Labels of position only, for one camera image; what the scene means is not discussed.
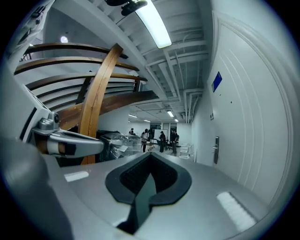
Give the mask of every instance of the standing person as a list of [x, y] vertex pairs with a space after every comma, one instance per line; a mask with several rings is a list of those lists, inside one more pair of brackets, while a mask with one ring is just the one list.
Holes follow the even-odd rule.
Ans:
[[149, 133], [148, 133], [148, 129], [145, 129], [145, 131], [142, 133], [141, 135], [141, 140], [142, 140], [142, 151], [145, 152], [146, 151], [146, 142], [149, 138]]
[[164, 152], [165, 134], [164, 134], [163, 131], [161, 131], [160, 133], [161, 133], [161, 135], [159, 137], [159, 139], [160, 139], [160, 149], [159, 149], [159, 151]]
[[171, 135], [171, 142], [172, 142], [172, 146], [173, 146], [173, 153], [174, 156], [176, 156], [177, 151], [176, 151], [176, 142], [177, 142], [177, 133], [176, 130], [173, 131], [172, 135]]

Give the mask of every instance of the ceiling light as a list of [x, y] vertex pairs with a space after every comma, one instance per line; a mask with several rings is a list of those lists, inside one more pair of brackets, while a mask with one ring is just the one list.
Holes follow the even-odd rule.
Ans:
[[147, 5], [135, 12], [145, 24], [149, 33], [153, 37], [158, 48], [170, 46], [172, 44], [164, 22], [151, 0], [147, 0]]
[[61, 41], [62, 43], [67, 43], [67, 42], [68, 42], [68, 38], [65, 37], [65, 36], [62, 36], [62, 37], [60, 38], [60, 41]]
[[171, 111], [167, 111], [167, 113], [170, 115], [170, 117], [174, 117], [173, 113]]

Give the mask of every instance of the wooden structure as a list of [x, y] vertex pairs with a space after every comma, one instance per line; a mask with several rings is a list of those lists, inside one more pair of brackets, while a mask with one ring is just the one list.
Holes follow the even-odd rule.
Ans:
[[[17, 67], [15, 75], [31, 69], [60, 63], [80, 62], [101, 64], [96, 73], [90, 71], [88, 73], [70, 73], [66, 75], [56, 75], [40, 79], [26, 85], [29, 90], [36, 90], [53, 83], [59, 83], [73, 79], [85, 79], [83, 84], [64, 86], [37, 95], [38, 98], [42, 98], [53, 93], [59, 93], [63, 90], [80, 87], [79, 91], [76, 90], [65, 95], [55, 96], [46, 101], [42, 101], [44, 104], [49, 104], [57, 100], [63, 100], [69, 96], [77, 95], [77, 98], [75, 100], [65, 101], [49, 108], [51, 111], [55, 111], [55, 109], [62, 108], [69, 104], [75, 104], [72, 107], [58, 111], [60, 117], [60, 127], [62, 129], [68, 130], [78, 125], [79, 133], [91, 137], [96, 137], [99, 115], [126, 106], [128, 104], [157, 98], [153, 91], [139, 92], [140, 81], [147, 81], [145, 78], [113, 73], [113, 69], [115, 67], [135, 71], [139, 70], [134, 66], [118, 62], [119, 57], [124, 59], [127, 58], [126, 55], [122, 54], [123, 49], [118, 44], [113, 46], [113, 48], [110, 50], [86, 44], [40, 44], [29, 47], [25, 54], [54, 49], [79, 49], [107, 54], [104, 60], [90, 57], [56, 57], [25, 62], [24, 64]], [[109, 81], [110, 78], [130, 79], [134, 80], [135, 82], [112, 82]], [[120, 90], [122, 88], [127, 89], [123, 94], [123, 91]], [[109, 90], [107, 94], [117, 93], [117, 95], [105, 97], [105, 91], [107, 90]], [[95, 156], [88, 156], [82, 161], [82, 164], [92, 163], [95, 163]]]

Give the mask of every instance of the gray metal panel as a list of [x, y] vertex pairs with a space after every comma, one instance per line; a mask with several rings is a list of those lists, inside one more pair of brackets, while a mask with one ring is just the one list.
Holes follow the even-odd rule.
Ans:
[[[44, 158], [50, 175], [51, 187], [69, 219], [74, 240], [136, 239], [130, 234], [127, 234], [98, 218], [90, 207], [84, 205], [69, 187], [56, 159], [49, 155], [44, 155]], [[98, 203], [99, 205], [101, 204], [101, 198], [98, 198]]]
[[250, 191], [220, 171], [178, 157], [152, 153], [184, 167], [192, 176], [189, 191], [174, 205], [154, 207], [135, 236], [145, 240], [227, 239], [239, 232], [219, 204], [216, 195], [231, 192], [256, 218], [267, 208]]
[[142, 155], [144, 153], [92, 165], [64, 167], [62, 171], [64, 174], [87, 171], [89, 173], [87, 178], [69, 182], [69, 186], [97, 216], [111, 225], [117, 226], [127, 220], [131, 206], [117, 202], [113, 198], [105, 186], [105, 178], [113, 169]]

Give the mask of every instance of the ceiling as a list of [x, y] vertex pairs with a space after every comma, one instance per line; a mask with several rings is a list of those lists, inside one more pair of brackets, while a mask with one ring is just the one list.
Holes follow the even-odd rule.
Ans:
[[[169, 47], [157, 48], [136, 13], [124, 17], [120, 6], [111, 7], [104, 0], [57, 0], [49, 12], [43, 41], [58, 42], [61, 36], [67, 36], [69, 42], [106, 48], [119, 43], [129, 56], [126, 61], [137, 66], [141, 70], [139, 74], [148, 79], [144, 89], [154, 90], [160, 98], [159, 104], [132, 106], [132, 114], [141, 119], [161, 121], [170, 120], [166, 111], [171, 110], [179, 121], [185, 121], [182, 117], [186, 111], [184, 90], [203, 88], [203, 70], [209, 66], [200, 8], [197, 0], [152, 2], [169, 33], [172, 41]], [[78, 53], [103, 57], [99, 53], [72, 51], [49, 51], [46, 57]], [[189, 104], [187, 97], [187, 106], [193, 106], [200, 98], [201, 95], [194, 95]]]

